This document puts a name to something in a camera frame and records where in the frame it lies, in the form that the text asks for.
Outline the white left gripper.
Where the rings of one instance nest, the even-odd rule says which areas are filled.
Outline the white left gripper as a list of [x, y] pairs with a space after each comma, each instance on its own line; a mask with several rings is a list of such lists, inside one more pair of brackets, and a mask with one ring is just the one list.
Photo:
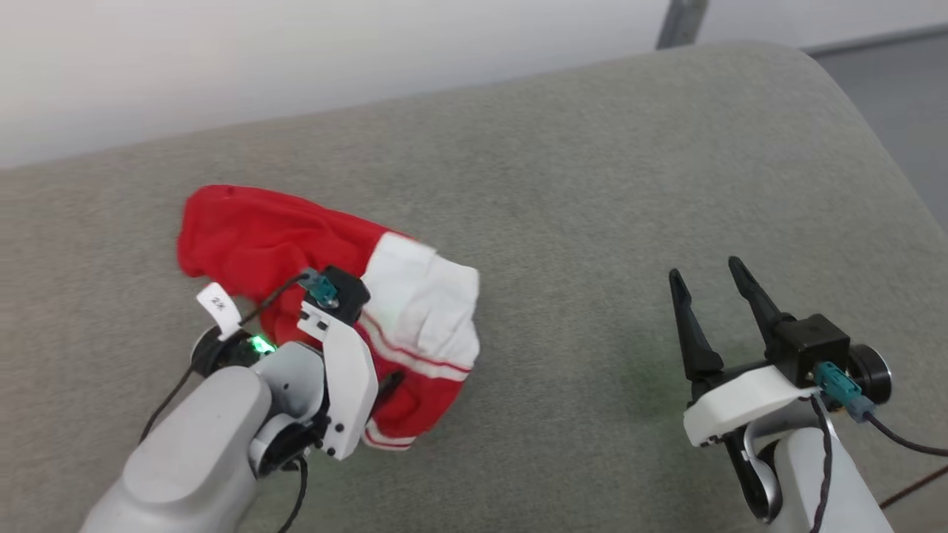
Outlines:
[[384, 407], [405, 378], [395, 371], [379, 382], [368, 344], [352, 325], [318, 309], [301, 304], [298, 329], [321, 341], [322, 399], [312, 403], [306, 416], [325, 427], [318, 448], [342, 461], [359, 445], [377, 398]]

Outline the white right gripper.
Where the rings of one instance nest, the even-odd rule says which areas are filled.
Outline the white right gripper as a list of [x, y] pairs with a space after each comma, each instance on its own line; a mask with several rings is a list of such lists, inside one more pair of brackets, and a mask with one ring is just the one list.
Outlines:
[[[738, 293], [751, 307], [765, 347], [771, 349], [775, 340], [773, 330], [795, 317], [773, 303], [741, 258], [729, 257], [729, 269]], [[724, 371], [724, 362], [704, 336], [692, 310], [690, 291], [678, 269], [670, 270], [668, 283], [685, 377], [693, 383], [718, 377]], [[772, 365], [744, 372], [708, 391], [685, 409], [684, 431], [692, 446], [701, 446], [817, 391], [816, 385], [800, 388], [792, 384]]]

